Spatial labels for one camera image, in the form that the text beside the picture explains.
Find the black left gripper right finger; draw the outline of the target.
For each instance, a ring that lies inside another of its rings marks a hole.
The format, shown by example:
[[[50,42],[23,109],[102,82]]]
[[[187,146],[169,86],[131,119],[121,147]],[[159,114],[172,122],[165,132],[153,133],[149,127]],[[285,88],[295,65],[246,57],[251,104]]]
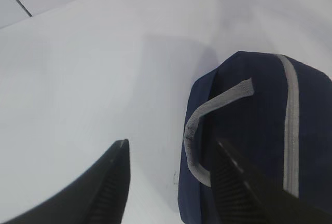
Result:
[[[226,139],[217,139],[211,187],[222,223],[331,223],[331,215],[276,186]]]

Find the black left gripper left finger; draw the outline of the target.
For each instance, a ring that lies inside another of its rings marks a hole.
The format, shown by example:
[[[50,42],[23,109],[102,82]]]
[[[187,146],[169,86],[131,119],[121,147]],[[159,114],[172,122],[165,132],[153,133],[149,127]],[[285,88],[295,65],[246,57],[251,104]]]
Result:
[[[8,223],[121,223],[129,193],[129,141],[115,141],[60,192]]]

